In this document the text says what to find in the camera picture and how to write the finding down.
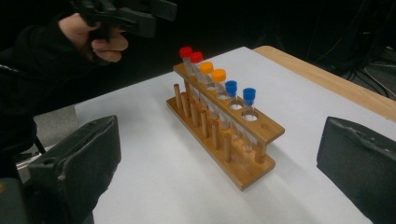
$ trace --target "floor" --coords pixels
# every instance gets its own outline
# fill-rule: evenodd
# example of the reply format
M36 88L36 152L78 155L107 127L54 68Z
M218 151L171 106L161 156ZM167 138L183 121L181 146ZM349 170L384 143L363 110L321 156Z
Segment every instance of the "floor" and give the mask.
M385 49L373 62L342 77L396 101L396 51Z

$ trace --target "orange cap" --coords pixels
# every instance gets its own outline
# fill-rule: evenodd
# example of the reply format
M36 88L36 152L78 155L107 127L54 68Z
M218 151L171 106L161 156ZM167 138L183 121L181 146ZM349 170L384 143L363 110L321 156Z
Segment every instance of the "orange cap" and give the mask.
M225 80L225 70L224 69L215 69L212 72L212 80L214 82L222 82Z
M210 74L213 71L213 63L212 62L201 63L201 65L199 66L199 70L204 75Z

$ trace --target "blue cap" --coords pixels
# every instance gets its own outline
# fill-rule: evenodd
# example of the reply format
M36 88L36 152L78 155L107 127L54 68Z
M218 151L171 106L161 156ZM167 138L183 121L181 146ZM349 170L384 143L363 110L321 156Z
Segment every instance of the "blue cap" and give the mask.
M243 93L245 105L253 105L254 99L256 98L256 90L253 88L246 88Z
M230 80L225 83L225 90L228 93L228 96L234 97L236 95L236 81Z

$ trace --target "red cap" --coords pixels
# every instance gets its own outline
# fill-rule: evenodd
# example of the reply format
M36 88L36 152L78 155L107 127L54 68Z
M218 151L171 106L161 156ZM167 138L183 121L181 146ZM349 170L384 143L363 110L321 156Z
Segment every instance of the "red cap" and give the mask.
M202 53L200 51L193 52L190 55L190 60L192 63L200 63L203 59L204 59L204 56L202 55Z
M182 58L190 57L190 55L192 54L192 48L191 47L181 48L178 51L178 54L180 54L180 57L182 57Z

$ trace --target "white table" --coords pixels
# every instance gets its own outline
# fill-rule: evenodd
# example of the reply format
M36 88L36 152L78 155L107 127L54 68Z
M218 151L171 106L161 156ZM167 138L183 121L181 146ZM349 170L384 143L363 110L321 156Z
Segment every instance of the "white table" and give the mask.
M320 137L328 116L393 140L395 122L250 49L208 61L238 82L239 96L255 88L256 107L286 129L268 146L275 169L239 190L166 106L174 84L184 89L171 72L76 106L80 125L119 119L122 160L93 211L96 224L371 223L317 168Z

